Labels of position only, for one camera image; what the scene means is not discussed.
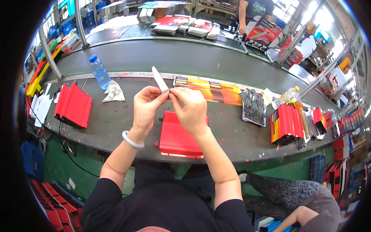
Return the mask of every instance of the wooden handle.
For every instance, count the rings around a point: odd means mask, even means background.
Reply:
[[[306,125],[304,111],[303,111],[302,108],[300,108],[299,110],[300,110],[300,116],[302,118],[302,124],[303,124],[303,128],[304,128],[305,138],[309,139],[310,136],[309,136],[308,126]]]

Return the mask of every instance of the patterned pants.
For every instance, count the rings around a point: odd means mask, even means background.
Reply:
[[[245,183],[262,196],[243,196],[246,209],[262,216],[283,220],[308,197],[314,195],[320,183],[308,180],[286,180],[248,172]]]

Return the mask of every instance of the woman's left hand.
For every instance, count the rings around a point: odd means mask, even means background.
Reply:
[[[165,103],[169,94],[162,94],[158,87],[147,86],[134,96],[133,128],[143,133],[143,140],[153,127],[153,118],[159,106]]]

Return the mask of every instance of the person's arm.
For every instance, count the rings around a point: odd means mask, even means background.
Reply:
[[[128,133],[128,138],[142,144],[153,126],[153,117],[157,108],[164,104],[168,94],[154,86],[147,86],[134,97],[134,122]],[[112,152],[101,170],[101,178],[108,178],[122,189],[125,175],[137,154],[138,149],[129,145],[125,140]]]
[[[245,33],[246,28],[246,8],[249,3],[245,0],[240,0],[240,6],[238,7],[238,18],[240,23],[239,32],[241,35]]]
[[[319,215],[319,213],[316,211],[305,206],[299,206],[275,230],[273,230],[273,232],[281,232],[295,222],[299,222],[301,226],[304,226],[317,215]]]
[[[173,88],[170,91],[170,99],[179,121],[200,146],[215,182],[214,208],[227,200],[242,200],[237,172],[206,124],[207,103],[204,96],[200,91],[188,88]]]
[[[266,7],[266,12],[265,12],[265,19],[270,22],[271,16],[273,14],[273,9],[274,9],[274,3],[271,1],[270,4]]]

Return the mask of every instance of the plastic water bottle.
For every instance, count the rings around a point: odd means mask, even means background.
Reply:
[[[92,71],[98,84],[102,89],[107,89],[111,78],[109,78],[103,63],[97,58],[96,54],[92,55],[89,58],[89,61],[92,63]]]
[[[295,86],[294,88],[289,88],[288,90],[286,90],[278,99],[276,99],[272,106],[273,106],[273,109],[277,109],[279,107],[280,104],[282,103],[287,103],[291,100],[293,100],[294,98],[296,100],[300,100],[299,98],[299,87]]]

